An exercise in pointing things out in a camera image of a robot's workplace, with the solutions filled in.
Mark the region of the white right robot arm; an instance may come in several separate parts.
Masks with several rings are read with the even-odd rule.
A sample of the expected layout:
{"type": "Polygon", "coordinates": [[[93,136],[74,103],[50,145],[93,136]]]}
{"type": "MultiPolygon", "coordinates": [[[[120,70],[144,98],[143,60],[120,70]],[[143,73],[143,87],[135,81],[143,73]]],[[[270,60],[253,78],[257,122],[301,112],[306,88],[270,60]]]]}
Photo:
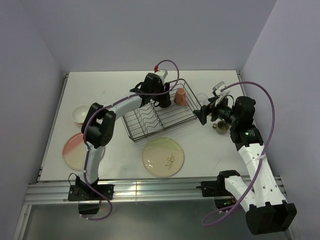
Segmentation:
{"type": "Polygon", "coordinates": [[[216,189],[222,195],[231,194],[236,205],[245,211],[248,229],[253,235],[287,231],[293,222],[297,209],[288,203],[277,186],[268,159],[264,152],[264,141],[253,124],[255,100],[240,96],[233,107],[224,98],[216,104],[217,97],[210,103],[194,110],[202,125],[211,120],[222,120],[230,127],[230,138],[245,163],[251,183],[246,185],[236,170],[221,171],[216,179],[216,189]]]}

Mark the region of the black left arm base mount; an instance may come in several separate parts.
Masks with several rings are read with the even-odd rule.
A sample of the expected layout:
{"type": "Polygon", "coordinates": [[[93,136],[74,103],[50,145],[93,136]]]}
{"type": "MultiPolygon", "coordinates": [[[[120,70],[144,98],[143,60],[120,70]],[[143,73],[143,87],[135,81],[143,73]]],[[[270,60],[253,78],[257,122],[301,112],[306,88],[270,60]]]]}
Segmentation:
{"type": "Polygon", "coordinates": [[[70,176],[71,175],[75,175],[75,182],[71,184],[71,181],[68,179],[69,192],[67,200],[69,202],[79,202],[78,213],[81,217],[90,221],[99,221],[108,218],[113,211],[111,200],[114,195],[114,185],[99,184],[99,180],[87,185],[75,173],[71,173],[70,176]],[[92,217],[100,210],[102,201],[107,201],[109,204],[108,213],[102,217],[92,217]]]}

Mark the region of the dark brown mug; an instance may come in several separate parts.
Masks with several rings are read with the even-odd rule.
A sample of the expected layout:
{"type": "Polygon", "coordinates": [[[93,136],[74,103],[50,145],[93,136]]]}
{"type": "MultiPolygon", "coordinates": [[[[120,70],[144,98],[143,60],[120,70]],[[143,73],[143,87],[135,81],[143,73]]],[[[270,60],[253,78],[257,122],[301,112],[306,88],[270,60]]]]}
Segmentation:
{"type": "Polygon", "coordinates": [[[158,95],[153,98],[153,106],[160,108],[168,108],[171,105],[170,94],[166,93],[163,95],[158,95]]]}

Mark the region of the pink ceramic mug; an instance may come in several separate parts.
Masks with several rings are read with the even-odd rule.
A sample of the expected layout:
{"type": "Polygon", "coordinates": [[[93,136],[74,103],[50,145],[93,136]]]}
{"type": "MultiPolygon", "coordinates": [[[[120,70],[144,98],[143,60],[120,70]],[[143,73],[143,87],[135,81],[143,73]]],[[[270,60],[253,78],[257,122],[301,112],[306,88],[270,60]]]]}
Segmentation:
{"type": "Polygon", "coordinates": [[[187,105],[186,101],[186,91],[184,88],[178,88],[174,95],[174,102],[176,105],[185,107],[187,105]]]}

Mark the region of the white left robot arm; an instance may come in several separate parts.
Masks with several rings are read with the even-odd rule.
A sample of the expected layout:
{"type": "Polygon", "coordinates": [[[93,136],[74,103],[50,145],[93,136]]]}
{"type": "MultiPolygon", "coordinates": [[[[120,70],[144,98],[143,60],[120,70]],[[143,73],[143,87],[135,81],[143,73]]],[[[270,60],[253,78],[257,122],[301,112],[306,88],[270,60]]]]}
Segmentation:
{"type": "Polygon", "coordinates": [[[171,105],[170,83],[165,82],[167,75],[168,71],[163,69],[150,72],[143,82],[138,83],[125,97],[115,103],[101,105],[95,102],[90,106],[81,127],[87,150],[79,177],[84,182],[79,194],[86,200],[95,198],[98,193],[94,183],[99,179],[100,155],[113,137],[116,120],[152,101],[161,108],[171,105]]]}

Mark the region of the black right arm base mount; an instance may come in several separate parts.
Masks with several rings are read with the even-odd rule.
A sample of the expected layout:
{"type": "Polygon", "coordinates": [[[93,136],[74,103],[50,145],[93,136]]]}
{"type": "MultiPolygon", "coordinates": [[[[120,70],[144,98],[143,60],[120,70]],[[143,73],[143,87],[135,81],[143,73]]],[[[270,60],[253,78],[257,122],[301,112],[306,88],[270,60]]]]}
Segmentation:
{"type": "Polygon", "coordinates": [[[232,194],[223,188],[219,180],[201,181],[196,189],[201,191],[204,198],[208,197],[231,197],[232,194]]]}

